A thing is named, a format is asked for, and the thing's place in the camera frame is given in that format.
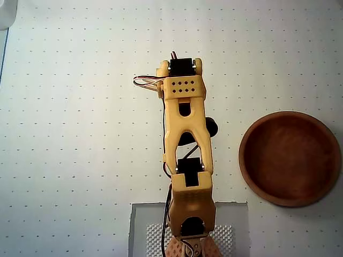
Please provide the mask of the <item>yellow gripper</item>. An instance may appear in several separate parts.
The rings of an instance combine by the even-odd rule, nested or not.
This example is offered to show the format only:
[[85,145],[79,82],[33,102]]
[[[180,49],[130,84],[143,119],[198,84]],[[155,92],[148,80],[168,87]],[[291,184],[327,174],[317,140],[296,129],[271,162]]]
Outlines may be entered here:
[[[162,68],[158,68],[156,70],[156,76],[157,77],[164,77],[165,76],[165,70],[162,69]],[[158,82],[157,82],[157,92],[158,92],[158,97],[159,98],[163,98],[163,89],[162,89],[162,85],[163,85],[163,80],[164,78],[160,79]]]

